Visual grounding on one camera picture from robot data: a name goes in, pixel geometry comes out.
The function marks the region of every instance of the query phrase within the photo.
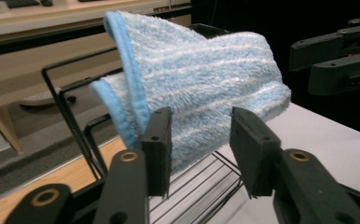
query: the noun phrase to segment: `wire rack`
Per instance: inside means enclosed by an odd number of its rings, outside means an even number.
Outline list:
[[[168,198],[150,198],[150,223],[207,223],[241,186],[237,166],[216,151],[172,176]]]

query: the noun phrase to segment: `bolt hole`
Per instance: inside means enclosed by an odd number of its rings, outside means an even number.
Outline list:
[[[308,161],[310,159],[309,155],[304,152],[291,152],[290,157],[296,161]]]
[[[51,199],[52,197],[54,196],[54,193],[53,192],[47,192],[47,193],[44,193],[42,194],[40,197],[38,197],[38,201],[43,203],[43,202],[46,202],[48,201],[49,199]]]
[[[117,212],[110,217],[110,224],[124,224],[127,222],[128,215],[124,212]]]
[[[122,161],[134,161],[137,159],[137,154],[134,152],[126,152],[122,154],[120,158]]]

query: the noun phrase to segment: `blue trim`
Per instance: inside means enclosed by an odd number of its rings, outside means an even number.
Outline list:
[[[113,120],[119,136],[127,148],[133,148],[137,141],[137,132],[131,126],[125,109],[117,95],[112,91],[106,81],[94,81],[90,84],[91,89],[104,102]]]
[[[106,17],[109,19],[110,32],[115,31],[114,36],[122,66],[127,78],[128,88],[131,96],[131,104],[139,132],[143,133],[150,118],[150,110],[145,100],[145,88],[142,82],[142,74],[134,55],[126,24],[119,13],[108,12]]]

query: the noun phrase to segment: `brass screw insert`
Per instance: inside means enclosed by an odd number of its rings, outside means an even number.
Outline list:
[[[302,151],[291,152],[290,157],[296,161],[308,161],[311,159],[308,154]]]
[[[60,195],[57,189],[46,189],[35,195],[32,199],[32,205],[35,207],[45,206],[49,203],[54,202]]]
[[[134,152],[126,152],[122,154],[120,158],[122,161],[134,161],[137,159],[137,154]]]

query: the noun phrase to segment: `blue towel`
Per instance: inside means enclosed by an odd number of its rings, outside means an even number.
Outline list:
[[[288,107],[291,91],[264,36],[240,32],[206,39],[155,17],[106,12],[123,73],[91,89],[104,102],[127,148],[143,134],[150,114],[173,111],[172,174],[229,141],[233,106],[267,121]]]

